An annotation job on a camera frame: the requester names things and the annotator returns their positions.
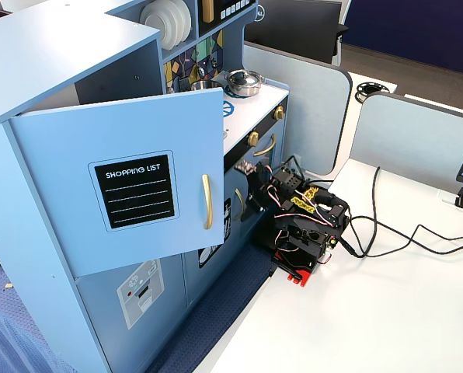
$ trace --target stainless steel pot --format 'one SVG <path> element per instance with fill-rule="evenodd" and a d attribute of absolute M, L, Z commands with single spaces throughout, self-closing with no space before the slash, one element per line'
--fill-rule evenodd
<path fill-rule="evenodd" d="M 192 85 L 190 86 L 190 89 L 192 89 L 193 91 L 210 88 L 223 89 L 223 85 L 219 82 L 215 82 L 214 80 L 200 80 L 199 82 L 192 83 Z"/>
<path fill-rule="evenodd" d="M 251 97 L 257 95 L 265 78 L 257 72 L 250 70 L 235 70 L 228 74 L 228 87 L 235 95 Z"/>

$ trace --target open cabinet door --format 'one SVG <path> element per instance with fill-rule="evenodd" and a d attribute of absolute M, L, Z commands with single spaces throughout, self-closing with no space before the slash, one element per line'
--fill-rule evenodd
<path fill-rule="evenodd" d="M 74 276 L 223 243 L 222 107 L 212 89 L 10 120 Z"/>

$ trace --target cubicle divider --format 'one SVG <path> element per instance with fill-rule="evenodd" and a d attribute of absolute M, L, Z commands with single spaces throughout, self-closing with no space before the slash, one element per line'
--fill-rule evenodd
<path fill-rule="evenodd" d="M 352 80 L 330 64 L 245 43 L 245 68 L 290 88 L 284 158 L 296 155 L 308 173 L 326 175 L 336 163 Z"/>
<path fill-rule="evenodd" d="M 463 113 L 391 93 L 363 104 L 350 157 L 457 193 L 463 164 Z"/>

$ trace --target dark blue wall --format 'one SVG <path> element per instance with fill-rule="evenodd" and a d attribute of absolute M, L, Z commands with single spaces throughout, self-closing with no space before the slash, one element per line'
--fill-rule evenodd
<path fill-rule="evenodd" d="M 463 72 L 463 0 L 353 0 L 346 44 Z"/>

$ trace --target blue carpet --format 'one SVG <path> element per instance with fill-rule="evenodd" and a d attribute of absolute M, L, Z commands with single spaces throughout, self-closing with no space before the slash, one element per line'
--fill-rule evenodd
<path fill-rule="evenodd" d="M 263 285 L 270 267 L 270 253 L 246 244 L 146 373 L 192 372 Z"/>

